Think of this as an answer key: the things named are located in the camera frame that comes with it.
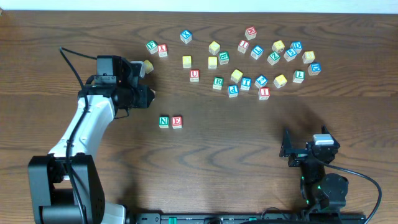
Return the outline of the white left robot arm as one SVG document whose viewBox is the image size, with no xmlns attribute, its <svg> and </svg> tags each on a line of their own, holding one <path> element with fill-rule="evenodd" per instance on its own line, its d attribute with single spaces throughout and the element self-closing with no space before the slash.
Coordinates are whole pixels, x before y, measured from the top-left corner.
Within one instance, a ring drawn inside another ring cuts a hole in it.
<svg viewBox="0 0 398 224">
<path fill-rule="evenodd" d="M 78 92 L 78 107 L 61 140 L 28 165 L 36 223 L 130 223 L 124 205 L 107 202 L 95 157 L 119 110 L 148 108 L 155 93 L 140 84 L 142 61 L 114 55 L 96 59 L 96 75 Z"/>
</svg>

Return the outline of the red U block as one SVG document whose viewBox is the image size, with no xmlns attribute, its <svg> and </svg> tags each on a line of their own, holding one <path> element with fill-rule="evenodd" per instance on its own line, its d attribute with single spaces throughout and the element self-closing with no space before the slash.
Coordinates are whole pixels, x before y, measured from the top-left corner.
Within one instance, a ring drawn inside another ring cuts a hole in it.
<svg viewBox="0 0 398 224">
<path fill-rule="evenodd" d="M 199 82 L 199 80 L 200 80 L 200 71 L 197 69 L 190 70 L 190 81 Z"/>
</svg>

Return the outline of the red E block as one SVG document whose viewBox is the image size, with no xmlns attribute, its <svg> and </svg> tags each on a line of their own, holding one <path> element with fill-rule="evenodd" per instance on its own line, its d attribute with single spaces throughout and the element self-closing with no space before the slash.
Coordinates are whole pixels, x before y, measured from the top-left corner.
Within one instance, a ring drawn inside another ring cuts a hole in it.
<svg viewBox="0 0 398 224">
<path fill-rule="evenodd" d="M 171 122 L 173 129 L 181 129 L 183 126 L 182 116 L 173 116 Z"/>
</svg>

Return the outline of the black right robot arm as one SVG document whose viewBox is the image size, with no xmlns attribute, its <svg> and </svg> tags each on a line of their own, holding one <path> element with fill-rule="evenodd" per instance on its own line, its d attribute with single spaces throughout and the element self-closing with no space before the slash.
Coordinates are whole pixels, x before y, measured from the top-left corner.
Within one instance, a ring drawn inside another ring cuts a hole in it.
<svg viewBox="0 0 398 224">
<path fill-rule="evenodd" d="M 325 126 L 320 134 L 313 135 L 312 141 L 305 143 L 303 149 L 294 148 L 289 132 L 284 131 L 279 156 L 288 159 L 289 167 L 300 168 L 300 191 L 310 213 L 337 213 L 346 205 L 348 179 L 325 172 L 325 167 L 335 159 L 339 148 L 340 144 Z"/>
</svg>

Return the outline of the green N block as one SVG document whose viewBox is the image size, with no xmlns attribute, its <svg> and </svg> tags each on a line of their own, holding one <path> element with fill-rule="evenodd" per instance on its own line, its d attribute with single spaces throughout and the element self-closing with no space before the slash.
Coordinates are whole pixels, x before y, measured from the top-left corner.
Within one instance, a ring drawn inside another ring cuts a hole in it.
<svg viewBox="0 0 398 224">
<path fill-rule="evenodd" d="M 170 120 L 168 116 L 159 117 L 159 128 L 169 128 Z"/>
</svg>

